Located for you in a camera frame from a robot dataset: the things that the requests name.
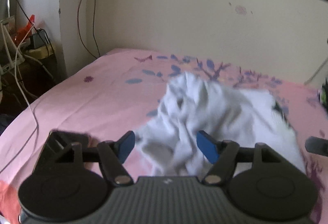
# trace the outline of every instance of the orange fabric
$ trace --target orange fabric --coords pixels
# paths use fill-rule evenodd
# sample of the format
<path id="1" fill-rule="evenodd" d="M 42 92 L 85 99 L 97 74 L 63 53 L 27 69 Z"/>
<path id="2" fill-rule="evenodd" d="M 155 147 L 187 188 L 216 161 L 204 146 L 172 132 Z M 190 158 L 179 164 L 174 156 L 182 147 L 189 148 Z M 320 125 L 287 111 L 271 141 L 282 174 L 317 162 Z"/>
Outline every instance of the orange fabric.
<path id="1" fill-rule="evenodd" d="M 4 181 L 0 181 L 0 211 L 10 224 L 19 224 L 20 211 L 17 190 Z"/>

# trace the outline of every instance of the electrical cable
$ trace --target electrical cable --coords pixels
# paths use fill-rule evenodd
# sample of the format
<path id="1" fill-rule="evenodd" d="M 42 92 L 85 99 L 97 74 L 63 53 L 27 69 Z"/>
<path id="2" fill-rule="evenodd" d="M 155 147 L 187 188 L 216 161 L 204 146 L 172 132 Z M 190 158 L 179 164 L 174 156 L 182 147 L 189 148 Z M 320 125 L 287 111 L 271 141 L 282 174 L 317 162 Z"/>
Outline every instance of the electrical cable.
<path id="1" fill-rule="evenodd" d="M 44 43 L 44 45 L 47 45 L 44 41 L 44 39 L 42 38 L 42 36 L 40 35 L 40 33 L 38 32 L 37 28 L 35 28 L 34 24 L 30 21 L 30 19 L 28 18 L 27 14 L 25 13 L 24 9 L 22 8 L 22 5 L 19 3 L 18 0 L 15 0 L 16 3 L 18 4 L 19 8 L 22 10 L 23 14 L 25 15 L 25 17 L 27 18 L 28 22 L 32 25 L 32 27 L 34 28 L 34 30 L 37 32 L 37 34 L 39 35 L 41 41 Z"/>
<path id="2" fill-rule="evenodd" d="M 92 55 L 95 59 L 97 59 L 97 57 L 96 57 L 93 53 L 91 53 L 91 52 L 89 51 L 89 49 L 86 47 L 86 45 L 84 44 L 84 42 L 83 42 L 83 40 L 82 40 L 82 37 L 81 37 L 81 32 L 80 32 L 80 21 L 79 21 L 79 14 L 80 14 L 80 7 L 81 7 L 81 4 L 82 4 L 82 0 L 80 0 L 79 5 L 78 5 L 78 7 L 77 7 L 77 30 L 78 30 L 78 32 L 79 32 L 80 41 L 81 41 L 83 47 L 85 48 L 85 50 L 87 50 L 88 53 L 89 53 L 90 55 Z"/>
<path id="3" fill-rule="evenodd" d="M 50 45 L 52 52 L 55 53 L 55 50 L 54 50 L 54 48 L 53 48 L 53 46 L 51 44 L 51 41 L 50 41 L 50 39 L 48 37 L 48 33 L 46 32 L 46 30 L 45 29 L 38 29 L 38 30 L 39 31 L 43 31 L 45 33 L 45 35 L 46 35 L 46 41 Z"/>
<path id="4" fill-rule="evenodd" d="M 318 69 L 314 72 L 314 74 L 306 81 L 304 82 L 304 85 L 308 85 L 310 82 L 312 82 L 312 80 L 314 79 L 314 77 L 320 72 L 320 70 L 324 67 L 324 65 L 328 62 L 328 57 L 326 58 L 326 60 L 324 60 L 324 62 L 318 67 Z"/>
<path id="5" fill-rule="evenodd" d="M 30 103 L 28 102 L 28 100 L 27 100 L 27 98 L 26 98 L 26 96 L 25 96 L 25 94 L 24 94 L 24 92 L 23 92 L 23 90 L 22 90 L 22 88 L 21 88 L 21 86 L 20 86 L 20 84 L 19 84 L 19 82 L 18 82 L 18 79 L 17 79 L 17 55 L 18 55 L 18 52 L 19 52 L 19 48 L 21 47 L 21 45 L 22 45 L 22 43 L 24 42 L 24 40 L 26 39 L 26 37 L 27 37 L 27 35 L 30 33 L 30 31 L 32 30 L 32 28 L 34 27 L 34 24 L 32 25 L 32 27 L 30 28 L 30 30 L 28 31 L 28 33 L 25 35 L 25 37 L 24 37 L 24 39 L 20 42 L 20 44 L 17 46 L 17 49 L 16 49 L 16 55 L 15 55 L 15 66 L 14 66 L 14 69 L 15 69 L 15 80 L 16 80 L 16 84 L 17 84 L 17 86 L 18 86 L 18 88 L 19 88 L 19 90 L 21 91 L 21 93 L 22 93 L 22 95 L 23 95 L 23 97 L 24 97 L 24 100 L 25 100 L 25 102 L 27 103 L 27 105 L 28 105 L 28 107 L 29 107 L 29 109 L 31 110 L 31 113 L 32 113 L 32 115 L 33 115 L 33 118 L 34 118 L 34 120 L 35 120 L 35 124 L 36 124 L 36 126 L 35 126 L 35 129 L 33 130 L 33 132 L 32 132 L 32 134 L 27 138 L 27 140 L 25 141 L 25 143 L 23 144 L 23 146 L 20 148 L 20 150 L 14 155 L 14 157 L 13 158 L 11 158 L 11 160 L 9 160 L 9 162 L 0 170 L 0 174 L 12 163 L 12 161 L 14 161 L 15 160 L 15 158 L 22 152 L 22 150 L 25 148 L 25 146 L 27 145 L 27 143 L 30 141 L 30 139 L 32 138 L 32 136 L 33 136 L 33 134 L 38 130 L 38 128 L 39 128 L 39 123 L 38 123 L 38 121 L 37 121 L 37 119 L 36 119 L 36 116 L 35 116 L 35 114 L 34 114 L 34 112 L 33 112 L 33 110 L 32 110 L 32 108 L 31 108 L 31 105 L 30 105 Z"/>
<path id="6" fill-rule="evenodd" d="M 36 96 L 36 95 L 30 93 L 28 90 L 26 90 L 26 87 L 25 87 L 24 82 L 23 82 L 22 74 L 20 73 L 20 70 L 19 70 L 19 66 L 17 67 L 17 70 L 18 70 L 19 77 L 20 77 L 20 81 L 19 81 L 19 83 L 20 83 L 20 85 L 22 86 L 23 90 L 24 90 L 29 96 L 31 96 L 33 99 L 38 99 L 38 98 L 39 98 L 38 96 Z M 12 76 L 15 78 L 15 75 L 14 75 L 10 70 L 8 70 L 8 73 L 9 73 L 10 75 L 12 75 Z"/>
<path id="7" fill-rule="evenodd" d="M 1 83 L 6 89 L 7 89 L 8 87 L 10 87 L 10 84 L 7 82 L 7 80 L 6 80 L 4 77 L 1 78 L 1 81 L 2 81 L 2 80 L 4 80 L 4 81 L 6 82 L 6 85 L 4 85 L 3 83 Z M 10 93 L 9 91 L 7 91 L 7 90 L 5 90 L 5 89 L 3 90 L 3 92 L 4 92 L 4 93 L 7 93 L 7 94 L 9 94 L 9 95 L 14 96 L 14 98 L 16 99 L 17 103 L 19 104 L 20 108 L 21 108 L 22 110 L 25 109 L 25 108 L 23 107 L 22 103 L 19 101 L 19 99 L 18 99 L 18 97 L 17 97 L 16 94 L 14 94 L 14 93 Z"/>
<path id="8" fill-rule="evenodd" d="M 96 43 L 97 51 L 98 51 L 98 54 L 100 57 L 100 51 L 99 51 L 99 47 L 98 47 L 96 37 L 95 37 L 95 15 L 96 15 L 96 0 L 94 0 L 94 3 L 93 3 L 92 36 L 93 36 L 93 40 Z"/>
<path id="9" fill-rule="evenodd" d="M 24 55 L 23 56 L 25 58 L 28 58 L 28 59 L 31 59 L 31 60 L 34 60 L 35 62 L 39 63 L 40 66 L 44 69 L 44 71 L 50 76 L 50 78 L 53 80 L 53 82 L 55 82 L 55 78 L 53 77 L 53 75 L 49 72 L 49 70 L 47 70 L 47 68 L 44 66 L 44 64 L 42 64 L 42 62 L 34 57 L 31 57 L 31 56 L 28 56 L 28 55 Z"/>
<path id="10" fill-rule="evenodd" d="M 46 50 L 47 50 L 47 54 L 48 54 L 48 57 L 50 56 L 50 53 L 49 53 L 49 49 L 48 49 L 48 45 L 47 45 L 47 40 L 46 40 L 46 44 L 45 44 L 45 47 L 46 47 Z"/>

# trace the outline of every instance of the round black disc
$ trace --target round black disc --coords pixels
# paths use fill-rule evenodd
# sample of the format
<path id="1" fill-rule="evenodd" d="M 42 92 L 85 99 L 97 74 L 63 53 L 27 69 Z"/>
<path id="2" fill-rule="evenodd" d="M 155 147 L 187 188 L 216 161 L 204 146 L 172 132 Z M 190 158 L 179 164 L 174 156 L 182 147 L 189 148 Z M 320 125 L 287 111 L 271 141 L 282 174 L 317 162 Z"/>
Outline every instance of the round black disc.
<path id="1" fill-rule="evenodd" d="M 235 176 L 228 192 L 238 208 L 263 220 L 287 221 L 306 216 L 318 192 L 304 174 L 250 169 Z"/>
<path id="2" fill-rule="evenodd" d="M 29 176 L 18 190 L 23 210 L 42 221 L 64 222 L 95 211 L 108 193 L 104 179 L 89 170 L 76 175 Z"/>

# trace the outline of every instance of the metal screw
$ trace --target metal screw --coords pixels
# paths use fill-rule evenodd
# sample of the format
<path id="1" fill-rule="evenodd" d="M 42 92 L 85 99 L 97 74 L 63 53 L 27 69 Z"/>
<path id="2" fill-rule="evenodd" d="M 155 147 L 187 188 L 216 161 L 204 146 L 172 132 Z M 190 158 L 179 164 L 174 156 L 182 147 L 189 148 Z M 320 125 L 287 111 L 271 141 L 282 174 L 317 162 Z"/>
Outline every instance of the metal screw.
<path id="1" fill-rule="evenodd" d="M 205 182 L 207 184 L 218 184 L 221 182 L 221 177 L 219 177 L 217 175 L 208 175 L 205 178 Z"/>
<path id="2" fill-rule="evenodd" d="M 129 176 L 120 175 L 115 178 L 116 184 L 128 184 L 131 182 L 131 178 Z"/>

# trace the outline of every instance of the black wire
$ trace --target black wire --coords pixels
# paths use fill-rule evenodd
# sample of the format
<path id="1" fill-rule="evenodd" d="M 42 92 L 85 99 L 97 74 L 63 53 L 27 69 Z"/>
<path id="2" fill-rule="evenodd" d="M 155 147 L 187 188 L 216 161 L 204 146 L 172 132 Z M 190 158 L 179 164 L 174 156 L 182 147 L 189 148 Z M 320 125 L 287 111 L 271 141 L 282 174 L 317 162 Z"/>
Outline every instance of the black wire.
<path id="1" fill-rule="evenodd" d="M 20 9 L 21 9 L 22 12 L 24 13 L 24 15 L 25 15 L 25 17 L 27 18 L 27 20 L 29 21 L 29 23 L 30 23 L 31 25 L 33 25 L 32 21 L 30 21 L 30 19 L 29 19 L 28 16 L 26 15 L 26 13 L 25 13 L 24 9 L 22 8 L 21 4 L 19 3 L 19 1 L 18 1 L 18 0 L 15 0 L 15 1 L 16 1 L 16 3 L 19 5 Z M 35 31 L 37 32 L 37 34 L 39 35 L 41 41 L 42 41 L 45 45 L 47 45 L 47 44 L 45 43 L 44 39 L 41 37 L 40 33 L 38 32 L 38 30 L 37 30 L 37 28 L 36 28 L 35 26 L 34 26 L 34 30 L 35 30 Z"/>
<path id="2" fill-rule="evenodd" d="M 96 15 L 96 0 L 94 0 L 94 4 L 93 4 L 92 36 L 93 36 L 93 40 L 96 43 L 97 51 L 100 57 L 99 47 L 95 37 L 95 15 Z"/>
<path id="3" fill-rule="evenodd" d="M 80 22 L 79 22 L 79 14 L 80 14 L 81 3 L 82 3 L 82 0 L 80 0 L 80 2 L 79 2 L 79 6 L 77 7 L 77 29 L 78 29 L 78 32 L 79 32 L 80 41 L 81 41 L 83 47 L 85 48 L 85 50 L 87 50 L 88 53 L 89 53 L 90 55 L 92 55 L 95 59 L 97 59 L 97 57 L 96 57 L 95 55 L 93 55 L 93 54 L 88 50 L 88 48 L 85 46 L 85 44 L 84 44 L 84 42 L 83 42 L 83 40 L 82 40 L 82 37 L 81 37 L 81 32 L 80 32 Z"/>
<path id="4" fill-rule="evenodd" d="M 3 88 L 2 88 L 2 90 L 3 90 L 3 94 L 9 94 L 9 95 L 14 96 L 14 98 L 16 99 L 16 102 L 19 104 L 20 108 L 21 108 L 22 110 L 24 110 L 25 107 L 23 107 L 23 105 L 22 105 L 22 103 L 19 101 L 17 95 L 14 93 L 13 89 L 11 88 L 14 84 L 9 84 L 8 81 L 7 81 L 4 77 L 2 77 L 2 78 L 0 79 L 0 81 L 1 81 L 1 84 L 3 85 Z"/>
<path id="5" fill-rule="evenodd" d="M 51 47 L 53 53 L 55 53 L 54 48 L 52 47 L 51 41 L 50 41 L 50 39 L 49 39 L 49 36 L 48 36 L 48 33 L 46 32 L 46 30 L 45 30 L 45 29 L 38 29 L 38 30 L 39 30 L 39 31 L 43 31 L 43 32 L 45 33 L 46 41 L 47 41 L 47 43 L 50 45 L 50 47 Z"/>
<path id="6" fill-rule="evenodd" d="M 314 74 L 306 81 L 304 82 L 304 85 L 308 85 L 315 76 L 320 72 L 320 70 L 324 67 L 324 65 L 328 62 L 328 57 L 324 60 L 324 62 L 318 67 L 318 69 L 314 72 Z"/>

